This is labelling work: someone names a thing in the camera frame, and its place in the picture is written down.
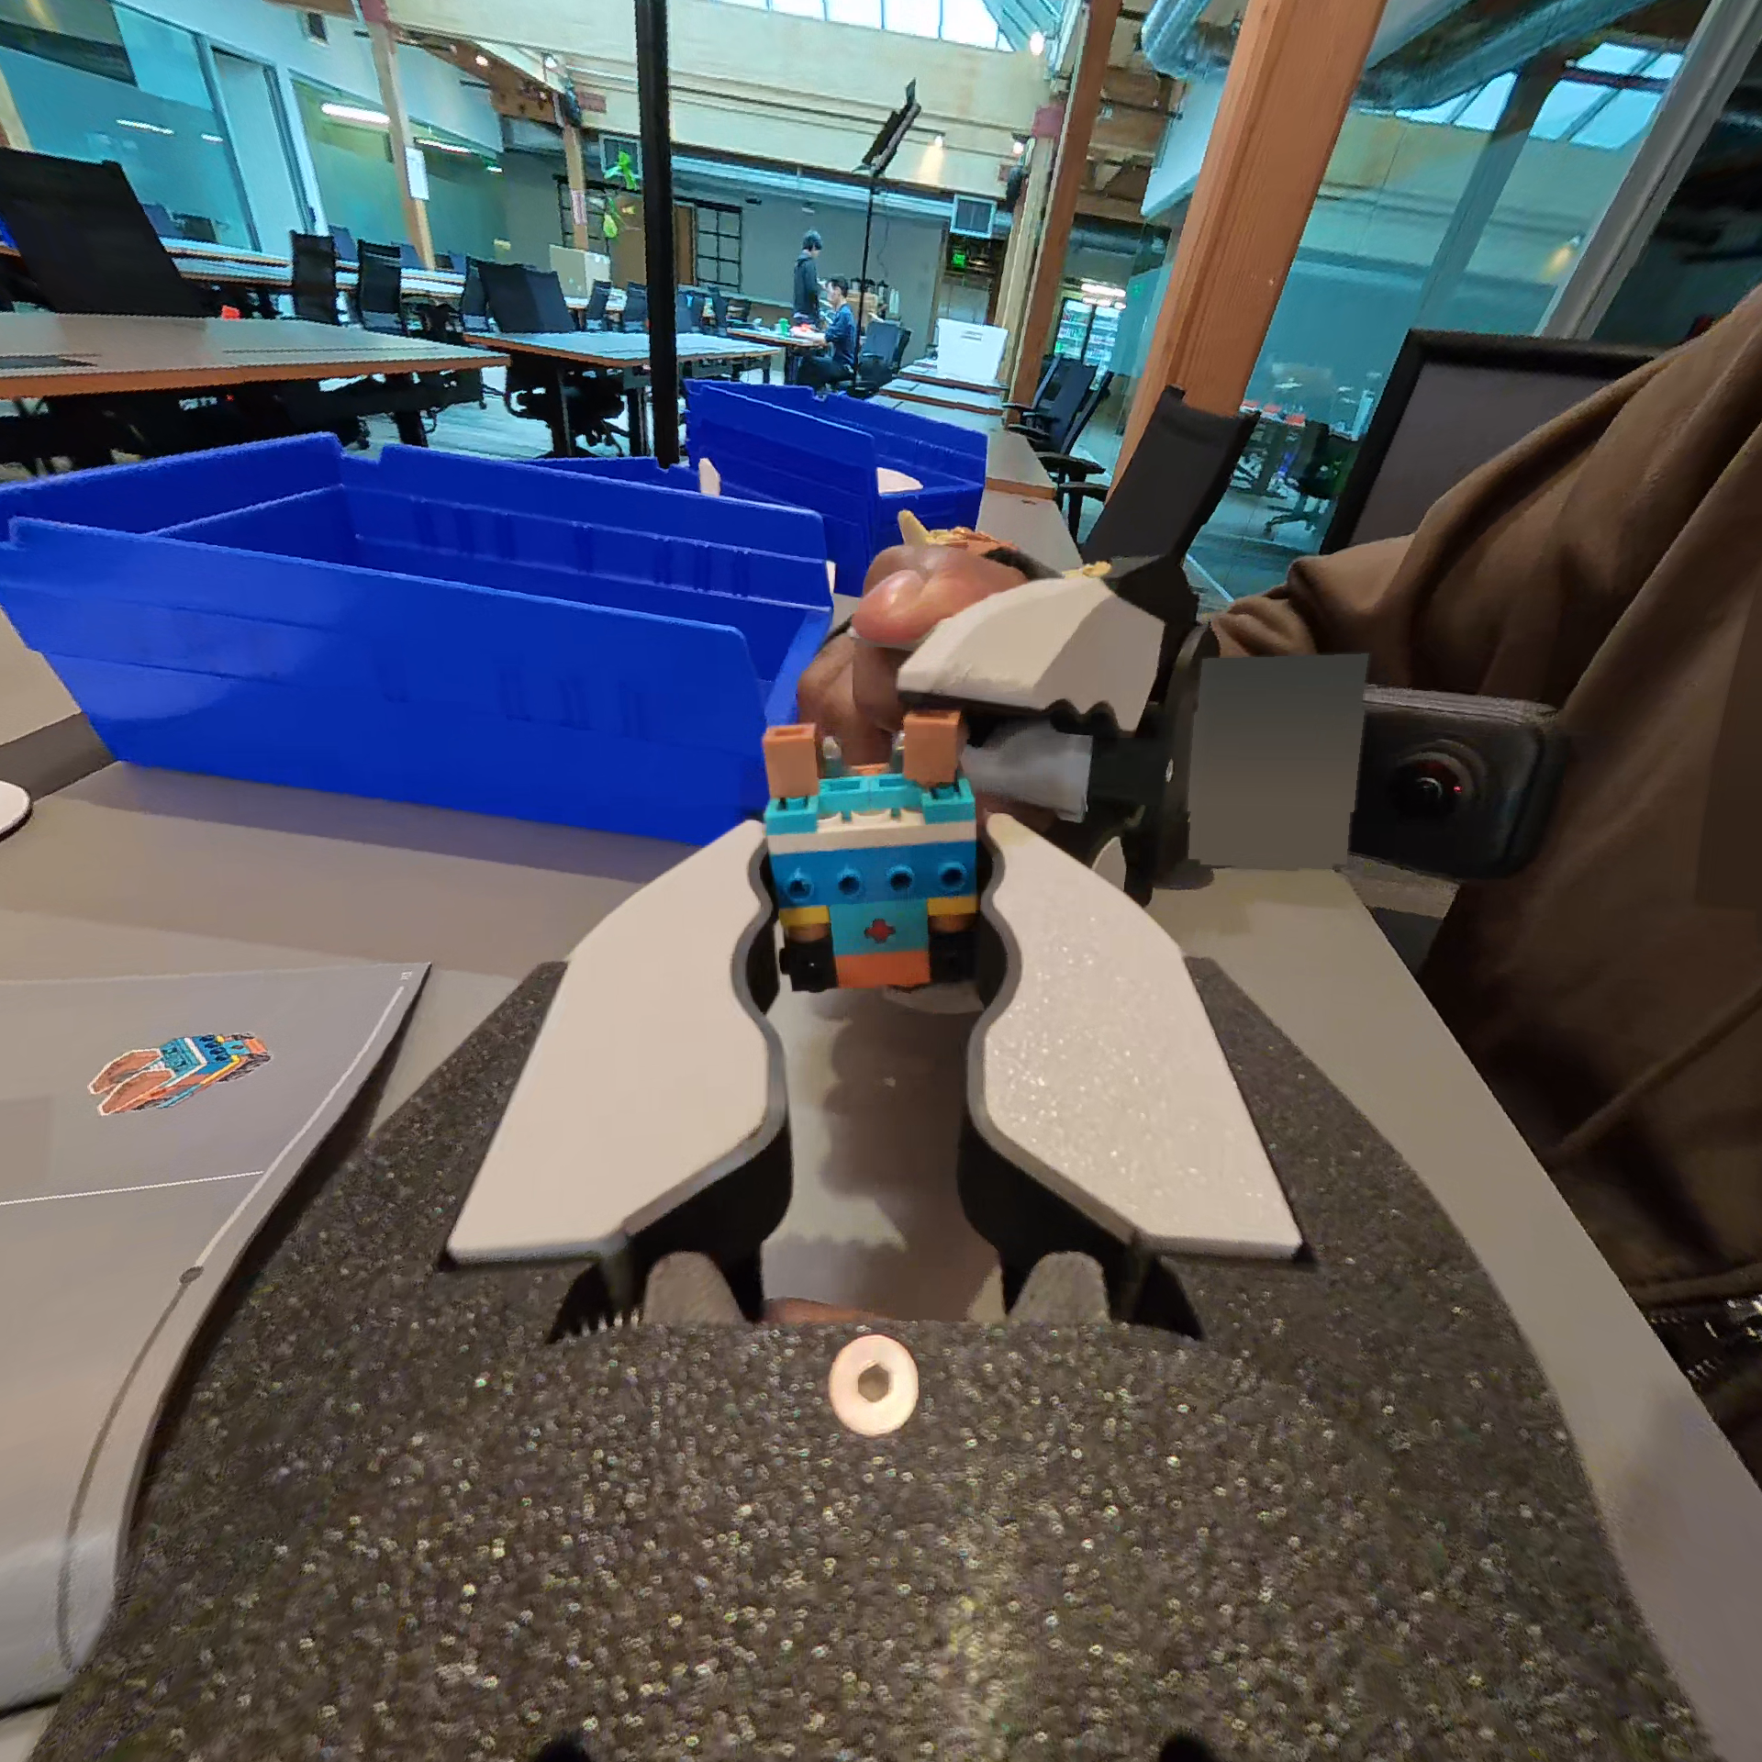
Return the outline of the black mesh chair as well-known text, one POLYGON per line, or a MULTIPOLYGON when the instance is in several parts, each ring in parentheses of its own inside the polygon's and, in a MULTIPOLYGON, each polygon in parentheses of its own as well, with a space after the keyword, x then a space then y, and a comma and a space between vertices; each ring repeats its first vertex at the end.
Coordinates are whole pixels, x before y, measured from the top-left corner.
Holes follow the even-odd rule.
POLYGON ((1079 544, 1085 563, 1184 563, 1219 508, 1254 425, 1254 413, 1199 408, 1178 385, 1165 389, 1131 457, 1117 463, 1090 540, 1079 544))

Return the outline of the black stand pole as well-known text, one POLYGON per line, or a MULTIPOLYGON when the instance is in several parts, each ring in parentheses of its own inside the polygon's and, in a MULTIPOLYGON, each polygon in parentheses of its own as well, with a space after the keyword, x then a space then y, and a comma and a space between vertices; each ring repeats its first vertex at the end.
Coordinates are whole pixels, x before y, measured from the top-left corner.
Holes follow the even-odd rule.
POLYGON ((651 445, 655 461, 670 469, 681 461, 681 374, 676 348, 676 229, 667 2, 633 2, 633 61, 640 107, 646 229, 651 445))

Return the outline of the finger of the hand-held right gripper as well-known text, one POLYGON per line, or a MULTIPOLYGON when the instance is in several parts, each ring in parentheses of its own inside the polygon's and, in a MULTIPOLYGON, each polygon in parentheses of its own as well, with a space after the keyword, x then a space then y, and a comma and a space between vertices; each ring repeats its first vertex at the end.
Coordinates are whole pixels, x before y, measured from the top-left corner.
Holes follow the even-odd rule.
POLYGON ((1085 815, 1095 739, 1048 726, 998 726, 963 748, 972 789, 995 804, 1085 815))
POLYGON ((1060 704, 1140 721, 1155 692, 1162 621, 1102 578, 1036 578, 939 622, 896 676, 902 699, 1028 715, 1060 704))

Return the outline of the grey instruction booklet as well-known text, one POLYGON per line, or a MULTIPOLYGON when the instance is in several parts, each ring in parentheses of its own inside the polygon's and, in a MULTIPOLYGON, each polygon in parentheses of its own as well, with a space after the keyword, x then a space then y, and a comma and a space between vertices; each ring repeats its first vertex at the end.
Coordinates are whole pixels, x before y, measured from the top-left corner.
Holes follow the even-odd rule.
POLYGON ((191 1342, 427 976, 4 981, 4 1710, 96 1644, 191 1342))

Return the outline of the wood-edged long desk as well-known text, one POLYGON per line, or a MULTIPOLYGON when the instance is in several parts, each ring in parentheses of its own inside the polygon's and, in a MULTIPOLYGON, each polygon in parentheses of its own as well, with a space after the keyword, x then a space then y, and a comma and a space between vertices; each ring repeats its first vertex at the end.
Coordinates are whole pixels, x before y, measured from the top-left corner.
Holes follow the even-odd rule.
POLYGON ((472 343, 296 319, 2 315, 2 397, 54 399, 504 367, 472 343))

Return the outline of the black high-back chair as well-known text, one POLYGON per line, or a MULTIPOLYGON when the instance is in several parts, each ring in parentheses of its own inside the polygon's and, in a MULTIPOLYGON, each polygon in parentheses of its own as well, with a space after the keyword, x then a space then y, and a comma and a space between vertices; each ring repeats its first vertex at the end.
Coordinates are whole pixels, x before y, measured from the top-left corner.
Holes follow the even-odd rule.
POLYGON ((2 215, 33 304, 73 316, 208 316, 115 161, 7 147, 2 215))

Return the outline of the black light stand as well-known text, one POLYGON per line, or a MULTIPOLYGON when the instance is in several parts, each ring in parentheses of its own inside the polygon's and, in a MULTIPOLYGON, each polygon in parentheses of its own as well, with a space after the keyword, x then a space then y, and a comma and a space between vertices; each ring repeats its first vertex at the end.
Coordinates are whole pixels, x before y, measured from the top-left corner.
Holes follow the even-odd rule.
POLYGON ((904 138, 908 136, 911 128, 921 116, 921 105, 918 99, 918 82, 908 79, 906 90, 902 95, 902 102, 895 109, 887 120, 875 132, 865 157, 859 161, 857 175, 866 181, 866 226, 865 226, 865 247, 862 247, 862 268, 857 282, 857 316, 859 324, 865 320, 866 310, 866 294, 871 289, 868 282, 868 255, 871 255, 871 234, 875 223, 875 192, 879 183, 884 181, 885 171, 889 169, 896 154, 900 150, 904 138))

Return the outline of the slim wooden post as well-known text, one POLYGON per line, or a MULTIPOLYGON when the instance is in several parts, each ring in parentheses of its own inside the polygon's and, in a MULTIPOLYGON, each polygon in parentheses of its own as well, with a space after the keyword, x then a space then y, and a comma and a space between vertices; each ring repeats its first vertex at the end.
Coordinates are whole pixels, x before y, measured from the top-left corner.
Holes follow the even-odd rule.
POLYGON ((1033 262, 1026 315, 1014 331, 1015 375, 1007 399, 1026 404, 1040 382, 1052 324, 1060 309, 1070 229, 1076 197, 1088 171, 1088 150, 1095 125, 1099 96, 1111 69, 1113 36, 1119 2, 1090 2, 1082 52, 1076 63, 1064 111, 1064 135, 1052 168, 1050 197, 1042 213, 1038 253, 1033 262))

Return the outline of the person's right hand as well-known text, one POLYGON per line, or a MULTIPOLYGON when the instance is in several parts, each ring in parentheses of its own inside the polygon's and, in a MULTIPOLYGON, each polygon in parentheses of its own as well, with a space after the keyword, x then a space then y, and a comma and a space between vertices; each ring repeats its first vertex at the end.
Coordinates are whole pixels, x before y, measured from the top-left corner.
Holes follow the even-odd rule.
POLYGON ((904 704, 896 676, 939 625, 1054 569, 1009 546, 896 544, 866 573, 848 627, 800 677, 800 720, 841 744, 851 763, 885 763, 904 704))

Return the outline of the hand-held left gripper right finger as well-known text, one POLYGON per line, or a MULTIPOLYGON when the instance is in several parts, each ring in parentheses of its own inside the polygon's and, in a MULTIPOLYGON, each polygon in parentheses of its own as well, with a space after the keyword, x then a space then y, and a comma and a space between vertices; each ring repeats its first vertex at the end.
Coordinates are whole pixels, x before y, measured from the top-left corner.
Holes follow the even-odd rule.
POLYGON ((983 922, 1003 981, 972 1041, 981 1138, 1115 1242, 1287 1263, 1305 1244, 1181 947, 1006 812, 983 922))

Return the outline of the blue plastic bin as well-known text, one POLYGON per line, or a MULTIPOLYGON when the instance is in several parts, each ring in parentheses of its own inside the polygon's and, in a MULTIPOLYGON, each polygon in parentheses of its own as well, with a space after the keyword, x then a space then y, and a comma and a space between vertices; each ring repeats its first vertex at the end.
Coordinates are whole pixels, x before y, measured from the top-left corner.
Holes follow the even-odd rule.
POLYGON ((981 433, 790 384, 692 379, 686 397, 690 459, 710 457, 726 492, 818 513, 841 590, 900 540, 902 509, 932 530, 981 526, 981 433))
POLYGON ((823 519, 330 434, 4 486, 4 612, 128 763, 704 845, 832 621, 823 519))

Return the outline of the person's brown jacket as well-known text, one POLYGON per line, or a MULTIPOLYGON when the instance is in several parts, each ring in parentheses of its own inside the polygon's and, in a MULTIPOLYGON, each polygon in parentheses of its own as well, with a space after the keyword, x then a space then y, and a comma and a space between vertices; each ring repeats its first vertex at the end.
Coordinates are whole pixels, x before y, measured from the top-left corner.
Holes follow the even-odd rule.
POLYGON ((1425 977, 1758 1474, 1758 294, 1656 358, 1549 509, 1569 759, 1425 977))

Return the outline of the multicoloured toy brick model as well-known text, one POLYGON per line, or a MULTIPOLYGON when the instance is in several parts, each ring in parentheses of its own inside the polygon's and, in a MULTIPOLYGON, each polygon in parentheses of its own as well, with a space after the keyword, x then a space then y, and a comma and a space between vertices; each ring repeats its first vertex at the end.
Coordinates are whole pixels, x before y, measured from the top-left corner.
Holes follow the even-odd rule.
POLYGON ((978 969, 978 799, 960 712, 913 712, 884 763, 812 724, 765 735, 781 972, 798 993, 965 983, 978 969))

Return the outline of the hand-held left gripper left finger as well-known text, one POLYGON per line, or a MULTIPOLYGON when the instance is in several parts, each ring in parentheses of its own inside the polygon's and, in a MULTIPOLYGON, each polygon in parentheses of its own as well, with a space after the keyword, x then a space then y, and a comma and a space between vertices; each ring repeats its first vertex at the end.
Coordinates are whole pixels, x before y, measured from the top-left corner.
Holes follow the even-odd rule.
POLYGON ((739 823, 578 943, 456 1216, 456 1263, 625 1248, 779 1138, 782 1049, 745 973, 768 940, 762 855, 765 826, 739 823))

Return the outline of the black framed panel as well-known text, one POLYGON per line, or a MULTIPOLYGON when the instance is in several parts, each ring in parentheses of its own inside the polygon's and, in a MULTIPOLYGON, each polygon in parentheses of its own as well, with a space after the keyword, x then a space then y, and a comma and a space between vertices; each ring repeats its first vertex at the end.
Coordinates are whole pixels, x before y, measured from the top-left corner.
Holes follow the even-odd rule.
POLYGON ((1636 343, 1407 331, 1317 551, 1415 532, 1481 463, 1658 354, 1636 343))

